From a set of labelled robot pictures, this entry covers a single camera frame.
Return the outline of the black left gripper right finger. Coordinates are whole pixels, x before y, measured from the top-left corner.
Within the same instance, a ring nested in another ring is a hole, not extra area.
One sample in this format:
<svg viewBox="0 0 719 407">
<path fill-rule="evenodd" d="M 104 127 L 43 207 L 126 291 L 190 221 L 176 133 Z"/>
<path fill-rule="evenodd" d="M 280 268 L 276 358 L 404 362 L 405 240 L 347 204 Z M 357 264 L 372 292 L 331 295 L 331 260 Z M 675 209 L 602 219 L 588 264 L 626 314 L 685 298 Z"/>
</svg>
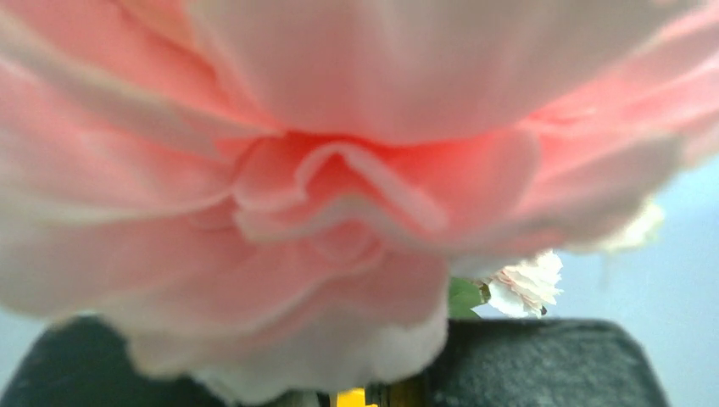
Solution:
<svg viewBox="0 0 719 407">
<path fill-rule="evenodd" d="M 453 322 L 426 371 L 426 397 L 431 406 L 669 404 L 638 342 L 597 320 Z"/>
</svg>

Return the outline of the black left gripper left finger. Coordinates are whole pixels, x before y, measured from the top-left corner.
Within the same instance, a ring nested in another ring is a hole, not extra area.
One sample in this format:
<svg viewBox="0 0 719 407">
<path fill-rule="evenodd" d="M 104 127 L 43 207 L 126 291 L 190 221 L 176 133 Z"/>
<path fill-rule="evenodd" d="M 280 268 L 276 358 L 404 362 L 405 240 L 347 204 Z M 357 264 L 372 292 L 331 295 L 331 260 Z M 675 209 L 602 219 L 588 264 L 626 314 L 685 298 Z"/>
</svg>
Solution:
<svg viewBox="0 0 719 407">
<path fill-rule="evenodd" d="M 223 406 L 186 376 L 135 372 L 125 340 L 94 317 L 48 328 L 30 346 L 1 396 L 2 406 Z"/>
</svg>

